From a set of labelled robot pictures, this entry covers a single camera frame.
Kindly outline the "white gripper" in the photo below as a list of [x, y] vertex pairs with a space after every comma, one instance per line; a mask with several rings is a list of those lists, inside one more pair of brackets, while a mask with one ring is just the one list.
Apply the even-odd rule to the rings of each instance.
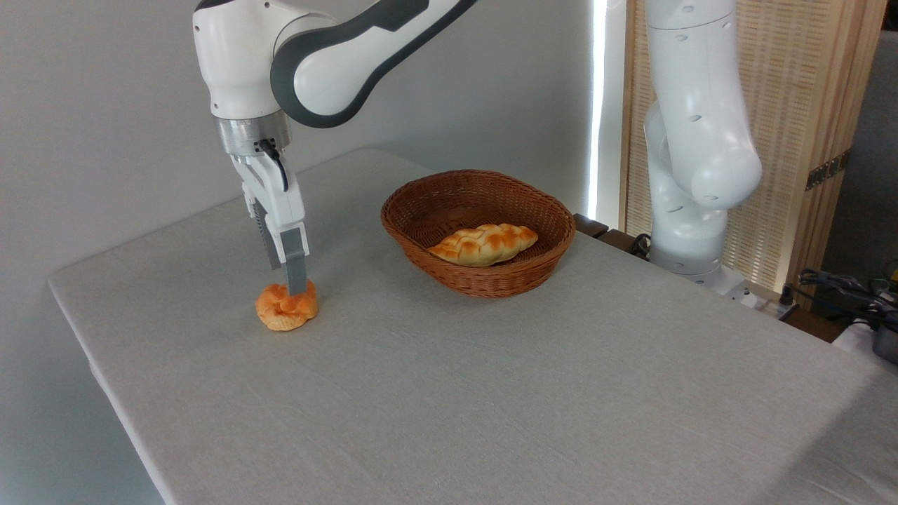
[[[282, 265], [269, 232], [272, 230], [280, 233], [288, 295], [304, 294], [307, 290], [305, 257], [309, 250], [304, 227], [304, 201], [296, 176], [286, 169], [281, 158], [269, 154], [231, 156], [231, 160], [243, 179], [246, 205], [260, 231], [270, 269], [276, 271]], [[269, 224], [266, 215], [270, 216]]]

